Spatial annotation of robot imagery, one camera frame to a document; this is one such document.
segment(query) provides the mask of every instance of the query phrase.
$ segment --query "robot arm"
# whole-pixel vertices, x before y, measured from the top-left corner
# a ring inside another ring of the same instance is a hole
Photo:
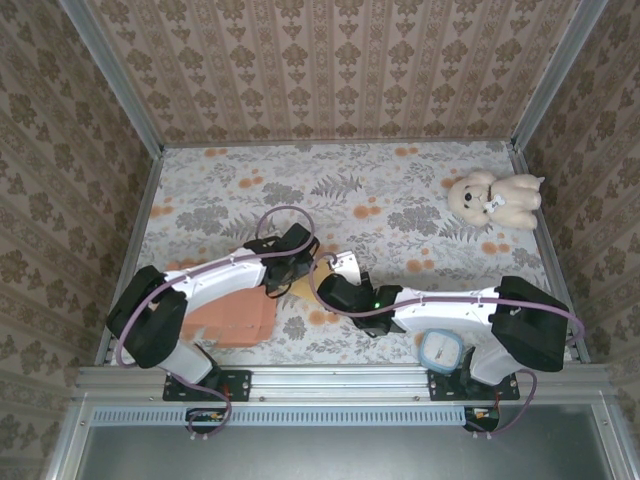
[[[424,292],[398,285],[374,289],[367,273],[354,282],[358,275],[353,267],[355,257],[351,257],[347,252],[331,263],[334,273],[320,284],[318,296],[333,309],[350,312],[355,326],[367,335],[434,328],[485,333],[488,340],[474,350],[468,373],[487,385],[497,385],[525,367],[545,372],[562,370],[567,318],[504,305],[524,301],[568,311],[566,305],[526,280],[507,276],[497,287],[470,292]],[[430,303],[434,297],[438,301]],[[393,305],[397,307],[387,312],[358,316]]]
[[[141,368],[157,366],[189,383],[202,383],[208,376],[217,374],[217,365],[200,348],[180,340],[184,318],[232,292],[264,285],[267,295],[271,295],[307,275],[319,246],[316,238],[296,254],[277,258],[269,258],[269,255],[297,249],[309,241],[310,235],[296,223],[282,238],[252,240],[224,259],[208,264],[166,273],[153,266],[144,267],[136,273],[109,313],[107,327],[120,339],[125,325],[143,300],[163,284],[175,281],[153,300],[152,305],[142,310],[126,336],[124,348]],[[254,258],[234,262],[236,258],[253,255]],[[222,266],[207,271],[213,264]]]

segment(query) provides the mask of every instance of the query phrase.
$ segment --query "teddy bear ear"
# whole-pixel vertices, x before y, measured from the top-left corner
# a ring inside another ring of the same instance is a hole
[[[462,180],[453,184],[453,186],[449,189],[449,194],[447,196],[447,203],[449,204],[449,208],[456,215],[463,216],[464,214],[464,200],[463,200],[463,191],[464,185]]]
[[[487,172],[486,170],[478,170],[472,172],[467,177],[467,181],[470,184],[475,185],[490,185],[496,181],[496,177],[491,172]]]

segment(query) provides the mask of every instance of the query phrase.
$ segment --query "aluminum frame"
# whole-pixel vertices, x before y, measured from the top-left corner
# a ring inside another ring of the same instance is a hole
[[[190,407],[94,407],[91,427],[175,426],[186,427]],[[276,407],[242,404],[234,407],[228,426],[241,427],[395,427],[459,426],[466,424],[464,407]],[[195,419],[194,426],[208,422]]]
[[[106,36],[93,17],[91,8],[84,0],[60,0],[71,23],[89,49],[91,57],[109,83],[118,102],[136,129],[151,158],[157,160],[162,155],[161,135],[147,110],[138,97],[135,87],[129,81],[117,56],[109,47]]]
[[[431,402],[426,370],[416,365],[247,368],[254,372],[248,405],[255,408],[384,406],[402,410],[493,403]],[[517,374],[517,378],[521,399],[505,401],[505,405],[522,404],[531,390],[528,375]],[[47,479],[76,478],[96,408],[128,406],[160,410],[167,405],[162,401],[164,381],[165,373],[159,369],[81,369]],[[535,404],[591,405],[614,478],[640,478],[637,458],[604,365],[570,363],[562,372],[540,373]],[[171,405],[195,407],[212,403],[172,402]]]
[[[606,5],[607,0],[586,0],[579,3],[513,132],[513,139],[519,150],[527,146]]]
[[[140,207],[138,208],[138,215],[131,231],[131,238],[129,239],[129,246],[125,253],[124,262],[122,264],[122,270],[118,276],[118,283],[116,283],[116,289],[113,292],[113,298],[111,299],[112,309],[116,304],[118,298],[122,294],[127,284],[133,278],[136,271],[136,265],[138,263],[138,256],[142,249],[142,242],[144,240],[144,232],[147,228],[149,221],[149,215],[151,214],[151,208],[153,207],[153,199],[156,195],[158,183],[160,182],[160,174],[162,173],[162,165],[164,164],[164,158],[160,157],[153,161],[151,169],[149,170],[149,176],[147,177],[147,185],[144,189],[142,200],[140,201]],[[109,344],[111,343],[112,335],[109,329],[105,326],[102,331],[102,337],[100,338],[100,345],[96,352],[96,358],[94,365],[103,365],[107,358],[107,352],[109,350]]]

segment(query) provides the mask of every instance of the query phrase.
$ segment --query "orange block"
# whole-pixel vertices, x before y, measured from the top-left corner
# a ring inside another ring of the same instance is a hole
[[[276,301],[265,287],[234,292],[191,312],[182,324],[181,337],[193,340],[201,334],[219,348],[252,347],[271,338],[276,319]]]

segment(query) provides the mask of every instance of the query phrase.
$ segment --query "metal bracket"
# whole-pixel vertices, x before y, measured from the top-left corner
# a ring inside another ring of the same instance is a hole
[[[329,262],[329,267],[334,273],[342,275],[349,283],[358,286],[361,283],[360,267],[356,255],[351,251],[339,253],[336,255],[335,262]]]
[[[468,380],[467,385],[462,385],[460,381],[461,373],[461,369],[455,370],[450,375],[428,371],[427,378],[429,379],[429,395],[431,396],[431,401],[494,401],[496,394],[500,395],[501,401],[520,400],[520,390],[518,389],[518,380],[515,374],[503,378],[498,385],[491,387],[472,379]]]
[[[222,370],[215,389],[232,402],[248,402],[251,393],[251,371]],[[171,375],[167,375],[164,382],[162,399],[165,402],[222,402],[209,393],[186,387]]]

